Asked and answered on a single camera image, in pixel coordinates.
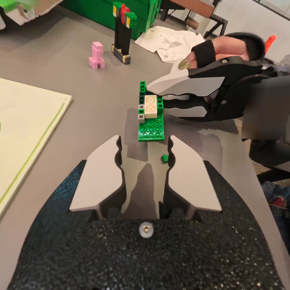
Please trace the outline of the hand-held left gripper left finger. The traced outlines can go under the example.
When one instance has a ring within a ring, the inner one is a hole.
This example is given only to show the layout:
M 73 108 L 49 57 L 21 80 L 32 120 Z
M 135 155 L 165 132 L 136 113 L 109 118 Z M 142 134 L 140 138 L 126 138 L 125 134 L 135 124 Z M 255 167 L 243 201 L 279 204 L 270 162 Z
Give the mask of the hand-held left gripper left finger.
M 122 219 L 126 184 L 121 168 L 121 136 L 114 135 L 87 158 L 69 210 L 93 210 L 99 219 Z

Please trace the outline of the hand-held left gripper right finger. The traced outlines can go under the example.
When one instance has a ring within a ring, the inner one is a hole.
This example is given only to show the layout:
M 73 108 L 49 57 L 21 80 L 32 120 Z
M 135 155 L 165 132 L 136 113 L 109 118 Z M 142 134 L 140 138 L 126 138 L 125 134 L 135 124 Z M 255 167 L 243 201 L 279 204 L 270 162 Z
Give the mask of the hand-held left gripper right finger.
M 222 207 L 202 157 L 174 135 L 168 140 L 165 206 L 183 210 L 192 219 L 197 210 L 221 212 Z

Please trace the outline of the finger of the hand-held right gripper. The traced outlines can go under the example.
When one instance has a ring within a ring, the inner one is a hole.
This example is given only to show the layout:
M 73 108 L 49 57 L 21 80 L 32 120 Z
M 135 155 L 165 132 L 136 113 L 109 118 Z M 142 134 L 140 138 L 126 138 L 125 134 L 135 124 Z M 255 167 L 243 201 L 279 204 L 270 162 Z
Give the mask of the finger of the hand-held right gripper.
M 188 71 L 181 73 L 178 68 L 181 60 L 176 60 L 170 73 L 147 85 L 147 91 L 165 97 L 165 100 L 186 100 L 189 96 L 214 99 L 225 77 L 189 78 Z
M 204 99 L 163 100 L 163 105 L 165 113 L 180 118 L 203 118 L 208 111 L 208 105 Z

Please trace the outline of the white brick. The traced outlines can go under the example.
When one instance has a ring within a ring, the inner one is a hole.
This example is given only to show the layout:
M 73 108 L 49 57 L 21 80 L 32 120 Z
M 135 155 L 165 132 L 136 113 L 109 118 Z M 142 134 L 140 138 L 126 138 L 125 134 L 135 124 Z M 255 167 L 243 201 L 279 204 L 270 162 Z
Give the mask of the white brick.
M 158 117 L 157 95 L 145 95 L 144 105 L 145 119 L 155 119 Z

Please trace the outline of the green brick baseplate build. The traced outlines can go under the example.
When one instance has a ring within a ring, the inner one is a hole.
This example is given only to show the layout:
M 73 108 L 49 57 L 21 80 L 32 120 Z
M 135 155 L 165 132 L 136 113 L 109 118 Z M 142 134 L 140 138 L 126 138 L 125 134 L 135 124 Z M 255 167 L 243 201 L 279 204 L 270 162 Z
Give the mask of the green brick baseplate build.
M 155 119 L 145 119 L 144 117 L 145 95 L 154 95 L 154 94 L 147 91 L 146 83 L 144 81 L 141 81 L 139 90 L 139 105 L 137 117 L 139 121 L 138 141 L 139 142 L 164 141 L 165 134 L 164 134 L 163 98 L 162 96 L 157 95 L 158 117 Z

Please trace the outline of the grey desk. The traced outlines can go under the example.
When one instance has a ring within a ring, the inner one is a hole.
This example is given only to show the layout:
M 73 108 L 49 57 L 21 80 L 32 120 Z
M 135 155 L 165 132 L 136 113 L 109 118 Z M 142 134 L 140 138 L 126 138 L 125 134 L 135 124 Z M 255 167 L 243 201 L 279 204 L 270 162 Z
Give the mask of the grey desk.
M 130 65 L 111 53 L 114 32 L 61 6 L 1 31 L 1 78 L 72 96 L 68 110 L 46 143 L 1 220 L 1 289 L 7 289 L 20 250 L 38 212 L 53 191 L 97 147 L 114 135 L 122 141 L 128 218 L 159 216 L 168 165 L 167 143 L 138 142 L 140 81 L 168 74 L 163 63 L 131 42 Z M 105 68 L 89 65 L 92 43 L 103 45 Z

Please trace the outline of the person's right hand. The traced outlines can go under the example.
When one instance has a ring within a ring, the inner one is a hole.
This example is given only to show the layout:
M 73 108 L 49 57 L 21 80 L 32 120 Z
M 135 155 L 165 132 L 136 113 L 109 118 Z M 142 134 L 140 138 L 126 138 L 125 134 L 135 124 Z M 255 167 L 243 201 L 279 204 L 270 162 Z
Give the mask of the person's right hand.
M 245 61 L 263 60 L 265 43 L 262 38 L 247 32 L 235 32 L 193 46 L 178 68 L 203 68 L 217 60 L 238 56 Z

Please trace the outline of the white paper instruction sheets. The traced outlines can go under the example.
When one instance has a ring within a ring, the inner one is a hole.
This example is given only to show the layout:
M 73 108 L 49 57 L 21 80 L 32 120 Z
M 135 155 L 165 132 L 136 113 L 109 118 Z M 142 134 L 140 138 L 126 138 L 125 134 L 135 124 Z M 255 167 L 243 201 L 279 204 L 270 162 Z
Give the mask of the white paper instruction sheets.
M 204 41 L 201 34 L 192 31 L 176 31 L 154 26 L 146 33 L 142 33 L 135 43 L 151 53 L 157 53 L 162 62 L 174 63 L 176 60 L 184 59 L 191 52 L 192 47 Z

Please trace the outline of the orange brick separator tool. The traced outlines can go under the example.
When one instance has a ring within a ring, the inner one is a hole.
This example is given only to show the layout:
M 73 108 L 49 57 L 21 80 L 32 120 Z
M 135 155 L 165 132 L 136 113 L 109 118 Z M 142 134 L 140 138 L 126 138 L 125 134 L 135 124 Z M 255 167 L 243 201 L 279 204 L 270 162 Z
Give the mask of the orange brick separator tool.
M 274 41 L 277 39 L 276 35 L 271 35 L 267 41 L 265 42 L 265 54 L 269 51 L 270 47 L 272 46 L 272 44 L 274 43 Z

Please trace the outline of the black brick tower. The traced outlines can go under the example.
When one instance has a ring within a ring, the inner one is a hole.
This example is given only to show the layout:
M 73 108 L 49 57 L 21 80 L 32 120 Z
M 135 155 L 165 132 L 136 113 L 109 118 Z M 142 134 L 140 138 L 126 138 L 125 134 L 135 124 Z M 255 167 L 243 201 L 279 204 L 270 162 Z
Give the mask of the black brick tower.
M 118 60 L 128 65 L 131 63 L 129 55 L 131 33 L 137 25 L 137 16 L 121 2 L 113 2 L 113 16 L 115 17 L 115 35 L 111 51 Z

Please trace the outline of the pink brick figure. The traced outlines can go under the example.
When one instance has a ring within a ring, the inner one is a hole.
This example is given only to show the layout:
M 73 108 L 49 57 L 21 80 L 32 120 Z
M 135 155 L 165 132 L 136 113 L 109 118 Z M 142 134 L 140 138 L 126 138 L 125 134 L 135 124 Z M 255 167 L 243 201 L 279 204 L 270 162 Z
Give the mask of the pink brick figure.
M 89 65 L 93 69 L 105 68 L 105 61 L 102 58 L 103 45 L 100 42 L 92 43 L 92 56 L 89 57 Z

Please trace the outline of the pale green instruction booklet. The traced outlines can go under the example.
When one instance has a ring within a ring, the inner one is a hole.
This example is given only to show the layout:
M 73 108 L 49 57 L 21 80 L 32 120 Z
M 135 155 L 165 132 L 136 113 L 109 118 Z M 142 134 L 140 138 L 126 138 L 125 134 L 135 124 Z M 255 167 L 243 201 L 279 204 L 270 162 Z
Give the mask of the pale green instruction booklet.
M 72 96 L 0 79 L 0 214 L 34 164 Z

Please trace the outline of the green plastic box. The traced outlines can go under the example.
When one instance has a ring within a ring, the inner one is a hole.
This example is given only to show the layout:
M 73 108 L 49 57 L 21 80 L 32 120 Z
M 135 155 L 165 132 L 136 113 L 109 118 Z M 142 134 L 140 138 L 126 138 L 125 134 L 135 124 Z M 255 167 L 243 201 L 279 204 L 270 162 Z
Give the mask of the green plastic box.
M 120 0 L 137 16 L 131 38 L 136 40 L 153 25 L 158 16 L 161 0 Z M 113 0 L 65 0 L 62 7 L 80 14 L 110 29 L 115 29 Z

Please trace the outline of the cardboard toy box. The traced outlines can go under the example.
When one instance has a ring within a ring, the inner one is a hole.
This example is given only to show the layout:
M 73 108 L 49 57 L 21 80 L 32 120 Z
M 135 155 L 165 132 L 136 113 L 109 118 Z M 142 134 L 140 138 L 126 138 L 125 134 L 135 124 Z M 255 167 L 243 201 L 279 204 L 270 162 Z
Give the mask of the cardboard toy box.
M 50 12 L 62 0 L 1 0 L 1 30 L 6 27 L 6 18 L 19 26 Z

